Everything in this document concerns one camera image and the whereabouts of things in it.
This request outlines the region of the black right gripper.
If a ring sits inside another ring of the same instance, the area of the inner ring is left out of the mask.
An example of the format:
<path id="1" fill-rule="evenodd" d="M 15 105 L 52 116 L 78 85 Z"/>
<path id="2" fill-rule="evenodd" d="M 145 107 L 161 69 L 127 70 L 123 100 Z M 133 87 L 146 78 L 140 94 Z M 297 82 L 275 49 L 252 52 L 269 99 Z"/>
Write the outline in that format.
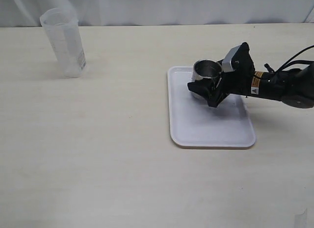
<path id="1" fill-rule="evenodd" d="M 210 107 L 218 107 L 229 94 L 280 101 L 285 92 L 285 74 L 256 71 L 249 50 L 248 43 L 240 45 L 232 59 L 235 71 L 223 72 L 216 88 L 211 80 L 196 80 L 187 84 L 189 91 Z"/>

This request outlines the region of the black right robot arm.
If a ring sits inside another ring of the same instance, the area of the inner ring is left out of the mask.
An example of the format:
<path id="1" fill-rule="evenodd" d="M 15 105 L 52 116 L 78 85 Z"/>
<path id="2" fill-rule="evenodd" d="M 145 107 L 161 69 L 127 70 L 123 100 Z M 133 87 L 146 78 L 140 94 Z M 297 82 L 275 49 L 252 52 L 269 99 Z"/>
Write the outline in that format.
<path id="1" fill-rule="evenodd" d="M 230 94 L 282 102 L 295 108 L 314 106 L 314 62 L 291 57 L 277 70 L 265 64 L 256 71 L 248 43 L 229 50 L 222 60 L 194 63 L 188 90 L 210 107 L 218 107 Z"/>

